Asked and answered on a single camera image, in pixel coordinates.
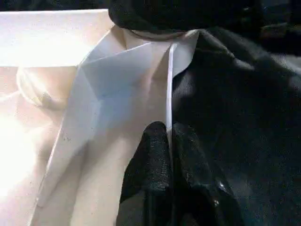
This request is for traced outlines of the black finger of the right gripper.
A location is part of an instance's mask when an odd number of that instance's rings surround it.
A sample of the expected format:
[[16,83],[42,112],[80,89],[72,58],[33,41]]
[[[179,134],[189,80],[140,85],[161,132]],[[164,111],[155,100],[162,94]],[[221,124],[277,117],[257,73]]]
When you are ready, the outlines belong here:
[[110,19],[120,28],[179,32],[239,23],[253,0],[110,0]]

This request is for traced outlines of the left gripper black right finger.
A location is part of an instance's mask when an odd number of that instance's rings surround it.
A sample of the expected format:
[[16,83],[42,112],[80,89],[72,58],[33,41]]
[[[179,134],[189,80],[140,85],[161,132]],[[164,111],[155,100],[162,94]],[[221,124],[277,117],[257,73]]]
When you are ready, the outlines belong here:
[[228,181],[192,127],[173,125],[172,152],[177,225],[242,226]]

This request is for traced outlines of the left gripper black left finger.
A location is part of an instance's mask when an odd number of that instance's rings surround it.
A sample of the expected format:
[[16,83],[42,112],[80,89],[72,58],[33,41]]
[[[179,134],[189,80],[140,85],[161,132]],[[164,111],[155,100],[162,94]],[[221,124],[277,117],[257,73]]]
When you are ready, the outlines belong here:
[[171,219],[171,159],[164,123],[143,132],[124,174],[120,226],[167,226]]

